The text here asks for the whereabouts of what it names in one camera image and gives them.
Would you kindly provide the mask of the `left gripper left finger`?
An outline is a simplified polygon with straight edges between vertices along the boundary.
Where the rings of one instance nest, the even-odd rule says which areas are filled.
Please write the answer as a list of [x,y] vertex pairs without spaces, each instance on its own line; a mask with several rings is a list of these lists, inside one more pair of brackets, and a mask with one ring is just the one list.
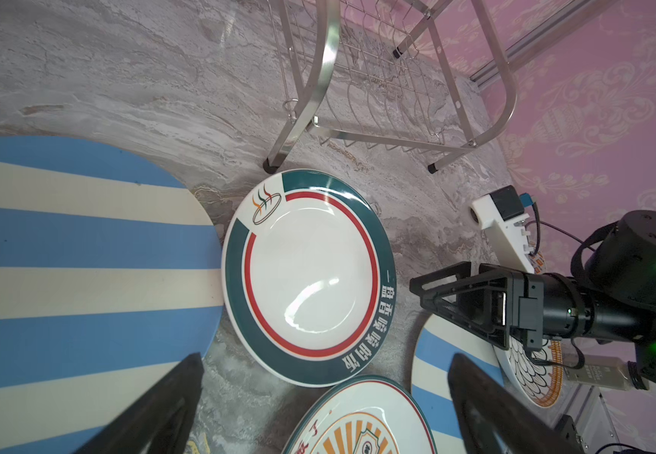
[[79,453],[182,453],[201,400],[202,357],[185,357]]

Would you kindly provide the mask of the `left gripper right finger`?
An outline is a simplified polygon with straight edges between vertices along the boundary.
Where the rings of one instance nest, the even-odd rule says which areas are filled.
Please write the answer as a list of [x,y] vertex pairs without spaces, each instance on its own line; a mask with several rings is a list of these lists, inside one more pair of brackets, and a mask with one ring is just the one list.
[[466,355],[454,355],[448,385],[468,453],[580,453]]

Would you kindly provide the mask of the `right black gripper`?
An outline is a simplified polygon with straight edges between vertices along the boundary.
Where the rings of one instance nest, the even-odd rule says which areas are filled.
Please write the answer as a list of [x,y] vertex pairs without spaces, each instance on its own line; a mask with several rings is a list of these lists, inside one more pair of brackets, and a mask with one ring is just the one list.
[[538,274],[462,261],[409,281],[422,309],[502,350],[543,347],[545,285]]

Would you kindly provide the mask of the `green red rimmed white plate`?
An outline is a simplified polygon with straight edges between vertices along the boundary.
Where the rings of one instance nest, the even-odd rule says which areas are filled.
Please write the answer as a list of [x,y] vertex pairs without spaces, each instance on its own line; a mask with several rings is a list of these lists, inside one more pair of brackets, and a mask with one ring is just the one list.
[[396,312],[392,247],[377,213],[318,170],[279,172],[250,191],[227,230],[221,276],[242,344],[298,386],[359,374]]

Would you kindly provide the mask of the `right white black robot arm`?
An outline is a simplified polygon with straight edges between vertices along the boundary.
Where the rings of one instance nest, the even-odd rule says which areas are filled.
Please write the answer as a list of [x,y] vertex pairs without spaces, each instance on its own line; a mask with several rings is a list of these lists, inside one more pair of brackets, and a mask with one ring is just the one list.
[[545,339],[631,342],[636,370],[656,384],[656,211],[636,210],[589,236],[571,274],[531,274],[464,261],[413,278],[423,309],[507,351],[526,356]]

